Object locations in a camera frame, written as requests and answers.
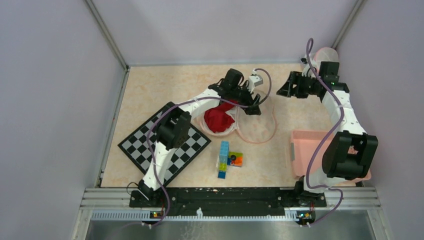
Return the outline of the red bra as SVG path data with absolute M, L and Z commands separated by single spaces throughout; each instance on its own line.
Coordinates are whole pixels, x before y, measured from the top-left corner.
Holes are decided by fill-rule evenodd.
M 235 118 L 228 113 L 235 105 L 228 102 L 221 103 L 217 107 L 207 110 L 203 115 L 206 126 L 214 133 L 223 133 L 235 122 Z

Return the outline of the white pink mesh laundry bag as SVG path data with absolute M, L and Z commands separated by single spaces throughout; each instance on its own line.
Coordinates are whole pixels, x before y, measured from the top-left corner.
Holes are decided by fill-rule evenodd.
M 320 73 L 322 62 L 340 62 L 338 52 L 330 47 L 322 47 L 316 52 L 311 52 L 309 58 L 317 74 Z

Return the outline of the pink plastic basket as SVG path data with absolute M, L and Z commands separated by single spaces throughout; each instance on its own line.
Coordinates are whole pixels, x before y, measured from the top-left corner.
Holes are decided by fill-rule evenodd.
M 293 130 L 290 135 L 290 158 L 292 172 L 295 177 L 305 176 L 307 168 L 313 153 L 321 140 L 327 134 L 327 131 L 313 131 L 313 130 Z M 324 142 L 323 146 L 318 151 L 317 156 L 311 167 L 311 173 L 315 172 L 322 166 L 322 158 L 327 147 L 330 145 L 334 138 L 334 134 L 331 134 L 329 138 Z M 346 180 L 343 184 L 353 184 L 361 181 L 368 181 L 372 177 L 371 170 L 363 178 L 355 178 L 353 180 Z

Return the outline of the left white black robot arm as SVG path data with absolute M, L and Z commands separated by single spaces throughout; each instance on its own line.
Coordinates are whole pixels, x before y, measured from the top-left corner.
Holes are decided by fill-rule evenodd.
M 255 87 L 263 84 L 263 78 L 253 69 L 245 79 L 236 69 L 229 69 L 224 78 L 209 85 L 202 93 L 175 104 L 168 102 L 159 119 L 153 123 L 148 135 L 155 133 L 155 148 L 147 173 L 138 183 L 141 200 L 149 207 L 160 202 L 158 189 L 163 187 L 166 171 L 175 151 L 189 138 L 192 118 L 228 103 L 244 110 L 247 115 L 261 115 L 260 104 L 265 99 L 254 94 Z

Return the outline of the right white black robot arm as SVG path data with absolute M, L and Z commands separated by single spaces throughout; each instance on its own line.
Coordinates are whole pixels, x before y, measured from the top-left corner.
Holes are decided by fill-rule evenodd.
M 378 138 L 359 123 L 350 101 L 350 90 L 340 82 L 339 63 L 323 61 L 317 76 L 291 71 L 276 92 L 283 97 L 306 99 L 317 96 L 333 124 L 310 157 L 306 173 L 293 192 L 299 206 L 307 206 L 315 196 L 345 181 L 366 179 L 378 147 Z

